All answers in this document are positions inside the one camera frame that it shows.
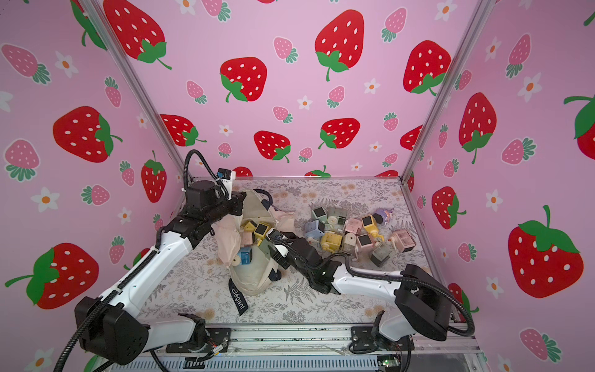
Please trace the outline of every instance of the strawberry print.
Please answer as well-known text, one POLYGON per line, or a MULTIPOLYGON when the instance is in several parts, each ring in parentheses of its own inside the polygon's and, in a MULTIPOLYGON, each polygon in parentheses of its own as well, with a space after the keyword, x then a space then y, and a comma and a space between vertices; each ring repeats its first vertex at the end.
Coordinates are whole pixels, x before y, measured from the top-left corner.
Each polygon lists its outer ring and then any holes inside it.
POLYGON ((475 152, 471 164, 475 164, 477 149, 487 145, 496 129, 496 123, 496 110, 486 96, 483 93, 472 95, 459 128, 459 143, 465 151, 475 152))
POLYGON ((231 146, 227 142, 223 142, 217 148, 219 150, 219 156, 223 158, 228 158, 231 155, 231 146))
POLYGON ((405 21, 407 20, 407 9, 399 8, 392 12, 386 21, 384 21, 384 28, 382 29, 382 40, 385 43, 390 43, 393 39, 397 38, 397 34, 405 27, 405 21))
POLYGON ((299 161, 301 162, 307 162, 311 157, 312 149, 309 147, 305 147, 299 152, 299 161))
POLYGON ((435 96, 432 88, 444 80, 449 66, 450 54, 447 51, 433 41, 422 41, 409 54, 403 87, 406 91, 417 94, 429 90, 435 96))
POLYGON ((275 47, 275 53, 277 53, 277 57, 285 60, 285 62, 294 63, 298 60, 298 50, 293 47, 291 41, 282 37, 275 37, 273 40, 273 46, 275 47))
POLYGON ((440 225, 449 230, 456 224, 459 214, 467 214, 467 211, 459 212, 459 198, 452 187, 446 186, 432 195, 432 210, 438 218, 440 225))
POLYGON ((531 35, 528 33, 521 36, 519 41, 511 50, 510 56, 508 56, 509 65, 506 66, 506 77, 512 79, 522 70, 522 64, 529 58, 531 53, 531 35))
POLYGON ((535 155, 536 147, 537 144, 529 137, 522 141, 517 138, 502 151, 502 161, 510 165, 518 165, 521 161, 527 161, 535 155))
POLYGON ((595 160, 595 96, 572 96, 564 99, 564 104, 573 101, 589 101, 578 112, 574 120, 574 138, 585 156, 595 160))
POLYGON ((287 137, 261 130, 254 134, 254 144, 265 159, 281 160, 285 158, 289 162, 287 155, 292 147, 287 137))
POLYGON ((115 83, 115 80, 112 79, 111 76, 105 78, 105 95, 108 97, 109 101, 112 103, 114 107, 120 107, 122 103, 122 94, 118 90, 118 84, 115 83))
POLYGON ((198 130, 192 122, 185 117, 178 115, 164 115, 161 114, 171 138, 178 146, 192 146, 198 142, 206 142, 206 140, 198 139, 198 130))
POLYGON ((161 199, 161 195, 163 195, 163 190, 167 183, 167 173, 163 165, 157 161, 155 151, 152 152, 153 159, 147 160, 140 170, 140 180, 143 183, 149 201, 151 203, 157 203, 161 199))
POLYGON ((103 162, 114 150, 108 122, 92 107, 75 108, 54 123, 54 140, 69 153, 90 162, 103 162))
POLYGON ((134 169, 130 168, 130 163, 122 161, 120 163, 120 172, 122 173, 122 181, 128 186, 134 185, 134 169))
POLYGON ((550 229, 550 207, 544 205, 547 225, 527 221, 508 237, 508 254, 519 288, 544 298, 573 285, 583 274, 583 259, 570 237, 550 229))
POLYGON ((165 56, 167 43, 153 18, 126 0, 104 0, 104 12, 128 56, 145 63, 159 61, 171 70, 160 60, 165 56))
POLYGON ((39 166, 39 156, 29 141, 15 140, 4 151, 4 158, 7 162, 5 169, 10 178, 23 182, 31 181, 37 176, 35 168, 39 166))
POLYGON ((275 106, 273 107, 273 114, 275 115, 275 119, 278 121, 282 121, 285 124, 291 123, 293 121, 293 116, 289 113, 289 110, 285 107, 275 106))
POLYGON ((413 147, 415 146, 415 142, 421 133, 421 127, 413 128, 412 130, 408 131, 401 137, 401 147, 413 151, 413 147))
POLYGON ((331 149, 342 149, 353 141, 360 128, 359 121, 354 118, 329 120, 320 128, 320 139, 322 145, 327 145, 331 149))
POLYGON ((364 16, 357 10, 346 10, 320 31, 314 42, 318 62, 336 73, 353 67, 364 50, 364 16))
POLYGON ((256 57, 235 58, 221 65, 221 84, 238 101, 253 102, 262 95, 267 81, 267 66, 256 57))
POLYGON ((554 363, 562 360, 560 356, 562 351, 558 349, 556 341, 551 339, 545 333, 541 334, 536 329, 525 328, 519 332, 519 338, 527 349, 529 349, 533 355, 542 361, 551 360, 554 363))
POLYGON ((80 196, 83 198, 83 202, 89 205, 102 205, 109 200, 109 192, 101 185, 85 187, 80 196))
POLYGON ((109 249, 109 259, 112 264, 116 265, 122 259, 124 255, 124 238, 120 235, 116 236, 112 240, 111 247, 109 249))
POLYGON ((33 265, 33 274, 11 279, 10 287, 19 280, 31 278, 27 297, 41 309, 63 306, 88 290, 99 276, 99 265, 81 247, 62 243, 42 254, 33 265))
POLYGON ((221 0, 201 0, 206 12, 211 17, 217 17, 219 22, 227 22, 231 18, 231 9, 221 0))
POLYGON ((192 80, 188 80, 186 82, 186 92, 194 101, 199 105, 203 105, 206 103, 206 95, 205 91, 202 90, 201 86, 193 82, 192 80))
POLYGON ((336 108, 345 99, 345 87, 339 85, 328 93, 327 105, 336 108))
POLYGON ((37 58, 30 51, 20 46, 4 43, 0 46, 4 58, 12 68, 24 77, 30 77, 37 84, 47 85, 50 73, 42 63, 37 63, 37 58))

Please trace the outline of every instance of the red strawberry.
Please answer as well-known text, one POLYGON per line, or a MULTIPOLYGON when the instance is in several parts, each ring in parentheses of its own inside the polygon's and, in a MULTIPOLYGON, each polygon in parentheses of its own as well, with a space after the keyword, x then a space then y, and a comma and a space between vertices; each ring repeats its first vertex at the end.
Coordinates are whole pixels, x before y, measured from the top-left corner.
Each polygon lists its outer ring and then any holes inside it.
POLYGON ((459 198, 452 187, 446 186, 432 195, 432 210, 438 218, 440 225, 446 230, 456 224, 459 214, 467 214, 467 211, 459 212, 459 198))
POLYGON ((459 143, 467 152, 475 151, 471 164, 475 164, 477 149, 487 145, 496 129, 496 110, 483 93, 475 93, 469 98, 461 127, 459 143))
POLYGON ((562 351, 558 349, 556 341, 545 333, 541 334, 536 329, 525 328, 519 332, 519 338, 527 349, 543 361, 550 358, 552 362, 557 363, 562 359, 560 356, 562 351))
POLYGON ((298 50, 293 47, 291 41, 283 39, 282 37, 275 37, 273 46, 275 47, 277 57, 285 60, 285 62, 294 63, 298 60, 298 50))
POLYGON ((145 193, 151 203, 157 203, 163 195, 165 184, 167 183, 167 173, 163 165, 157 161, 155 151, 153 152, 153 159, 147 160, 140 171, 140 179, 143 182, 145 193))
POLYGON ((583 259, 568 235, 547 225, 527 221, 508 237, 508 254, 516 283, 526 294, 544 298, 573 285, 583 274, 583 259))
POLYGON ((120 163, 120 172, 122 172, 122 181, 128 186, 134 185, 134 169, 130 168, 130 163, 122 161, 120 163))
POLYGON ((165 56, 165 35, 161 27, 147 13, 126 0, 104 0, 104 12, 124 52, 146 63, 165 56))
POLYGON ((413 128, 412 130, 408 131, 401 137, 401 147, 406 148, 407 150, 412 150, 415 146, 415 142, 417 142, 417 138, 419 137, 419 133, 421 132, 421 127, 413 128))
POLYGON ((289 154, 292 147, 287 137, 261 130, 254 134, 254 143, 258 148, 258 152, 265 159, 281 160, 285 158, 289 162, 287 154, 289 154))
POLYGON ((316 37, 314 50, 318 62, 336 73, 353 67, 364 50, 364 16, 356 10, 346 10, 326 25, 316 37))
POLYGON ((331 149, 342 149, 353 141, 355 135, 359 132, 359 121, 354 118, 329 120, 320 128, 320 139, 322 145, 327 145, 331 149))
POLYGON ((275 115, 275 119, 278 121, 282 121, 285 124, 291 123, 293 121, 293 116, 289 113, 289 110, 285 107, 275 106, 273 107, 273 114, 275 115))
POLYGON ((237 167, 233 169, 236 177, 252 177, 252 171, 246 167, 237 167))
POLYGON ((423 93, 432 90, 444 80, 444 74, 450 66, 450 54, 433 41, 425 40, 417 44, 409 54, 403 87, 411 93, 423 93))
POLYGON ((54 123, 54 139, 58 146, 90 162, 107 160, 116 138, 108 122, 92 107, 75 108, 54 123))
POLYGON ((124 238, 120 235, 116 236, 112 240, 112 246, 109 249, 109 259, 112 264, 116 265, 122 259, 124 255, 124 238))
POLYGON ((2 54, 16 72, 24 77, 30 77, 37 84, 47 85, 50 82, 50 73, 42 63, 37 63, 37 58, 30 51, 16 45, 2 44, 2 54))
POLYGON ((531 53, 531 35, 526 33, 516 42, 510 56, 508 56, 509 65, 506 66, 506 76, 508 78, 512 79, 521 72, 522 64, 529 58, 529 53, 531 53))
POLYGON ((37 176, 33 169, 39 166, 39 156, 33 145, 24 139, 17 139, 4 152, 4 158, 8 162, 6 171, 10 178, 19 182, 37 176))
POLYGON ((256 57, 235 58, 221 65, 221 84, 238 101, 256 101, 267 82, 267 66, 256 57))
POLYGON ((206 140, 198 139, 198 130, 192 122, 185 117, 178 115, 160 115, 170 133, 171 138, 178 146, 192 146, 206 140))
POLYGON ((584 96, 567 97, 564 99, 564 104, 572 101, 589 101, 578 112, 574 120, 574 138, 577 140, 581 152, 589 158, 595 159, 595 96, 593 98, 584 96))
POLYGON ((438 147, 443 148, 446 144, 446 140, 448 139, 448 125, 446 123, 442 124, 440 128, 440 134, 438 135, 438 147))
POLYGON ((4 283, 9 287, 31 278, 27 296, 41 309, 55 309, 88 290, 99 275, 99 265, 87 252, 71 243, 62 243, 42 254, 33 265, 33 275, 4 283))

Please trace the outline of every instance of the table surface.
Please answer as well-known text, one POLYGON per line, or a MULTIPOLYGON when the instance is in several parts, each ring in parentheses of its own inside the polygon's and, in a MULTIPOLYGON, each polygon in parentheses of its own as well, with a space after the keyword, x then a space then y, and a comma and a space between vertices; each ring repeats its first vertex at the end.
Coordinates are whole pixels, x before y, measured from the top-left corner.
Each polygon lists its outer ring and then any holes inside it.
MULTIPOLYGON (((303 236, 303 226, 311 221, 311 207, 344 208, 348 217, 363 217, 378 208, 393 209, 392 219, 380 227, 390 232, 407 229, 417 246, 410 252, 393 253, 381 268, 368 258, 352 266, 373 270, 403 270, 415 264, 430 271, 400 184, 396 179, 249 179, 236 180, 234 190, 264 189, 274 205, 295 212, 295 228, 303 236)), ((239 316, 231 300, 229 270, 217 257, 217 244, 210 235, 169 272, 142 308, 141 318, 165 318, 178 313, 195 313, 211 324, 236 323, 370 323, 389 304, 366 296, 323 295, 293 267, 283 270, 281 280, 258 296, 246 296, 249 309, 239 316)))

